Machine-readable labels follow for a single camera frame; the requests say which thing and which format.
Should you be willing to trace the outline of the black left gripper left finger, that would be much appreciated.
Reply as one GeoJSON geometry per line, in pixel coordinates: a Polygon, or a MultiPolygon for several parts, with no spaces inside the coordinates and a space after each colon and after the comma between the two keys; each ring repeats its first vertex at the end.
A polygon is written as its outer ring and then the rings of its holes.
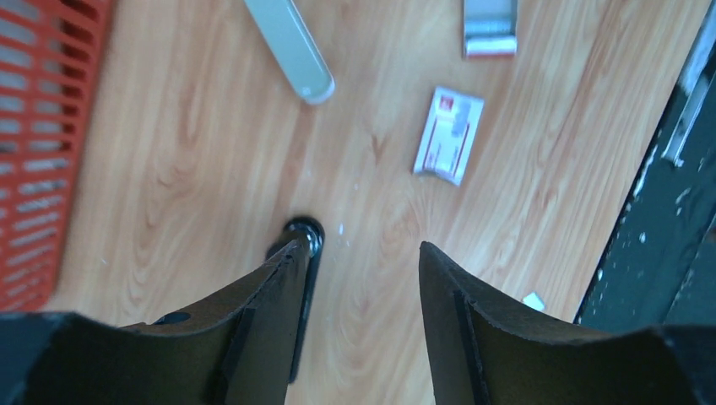
{"type": "Polygon", "coordinates": [[[281,404],[308,253],[263,265],[165,316],[111,327],[74,312],[1,316],[4,404],[281,404]]]}

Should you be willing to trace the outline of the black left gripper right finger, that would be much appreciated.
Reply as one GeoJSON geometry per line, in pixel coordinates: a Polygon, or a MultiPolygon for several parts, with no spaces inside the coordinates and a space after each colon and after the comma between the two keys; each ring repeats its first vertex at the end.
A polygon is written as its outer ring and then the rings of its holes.
{"type": "Polygon", "coordinates": [[[715,330],[609,334],[534,310],[420,245],[420,303],[439,404],[712,404],[715,330]]]}

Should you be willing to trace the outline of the black stapler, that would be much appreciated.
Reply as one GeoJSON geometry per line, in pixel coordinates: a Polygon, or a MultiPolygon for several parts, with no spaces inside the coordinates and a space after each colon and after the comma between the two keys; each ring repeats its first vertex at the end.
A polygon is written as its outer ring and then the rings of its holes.
{"type": "Polygon", "coordinates": [[[298,216],[290,219],[283,227],[280,236],[267,249],[265,258],[269,259],[277,251],[282,249],[290,240],[289,234],[301,233],[308,240],[308,259],[306,262],[306,275],[301,302],[301,313],[297,325],[296,343],[293,352],[293,359],[290,368],[288,382],[293,384],[300,369],[301,354],[305,342],[306,330],[312,308],[312,300],[315,292],[318,270],[323,253],[323,242],[325,241],[324,228],[315,218],[310,216],[298,216]]]}

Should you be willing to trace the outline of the grey-green white stapler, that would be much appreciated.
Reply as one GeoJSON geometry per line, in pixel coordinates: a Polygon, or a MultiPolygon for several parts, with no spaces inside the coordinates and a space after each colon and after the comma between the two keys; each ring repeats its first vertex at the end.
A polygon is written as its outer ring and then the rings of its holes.
{"type": "Polygon", "coordinates": [[[245,0],[253,21],[286,80],[308,105],[334,93],[335,80],[292,0],[245,0]]]}

